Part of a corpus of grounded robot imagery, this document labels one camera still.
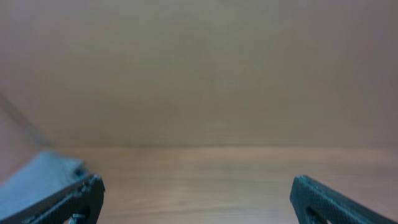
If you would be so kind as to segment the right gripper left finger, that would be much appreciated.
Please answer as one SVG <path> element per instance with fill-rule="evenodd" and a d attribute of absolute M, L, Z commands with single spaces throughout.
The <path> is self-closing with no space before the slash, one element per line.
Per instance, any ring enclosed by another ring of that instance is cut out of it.
<path fill-rule="evenodd" d="M 96 224 L 103 206 L 105 187 L 98 174 L 58 191 L 57 193 L 1 220 L 2 224 Z"/>

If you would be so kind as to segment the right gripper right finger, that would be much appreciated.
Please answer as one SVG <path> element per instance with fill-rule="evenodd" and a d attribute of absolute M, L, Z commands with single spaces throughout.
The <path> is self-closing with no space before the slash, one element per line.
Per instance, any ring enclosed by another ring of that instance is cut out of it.
<path fill-rule="evenodd" d="M 397 224 L 307 175 L 294 178 L 290 202 L 300 224 Z"/>

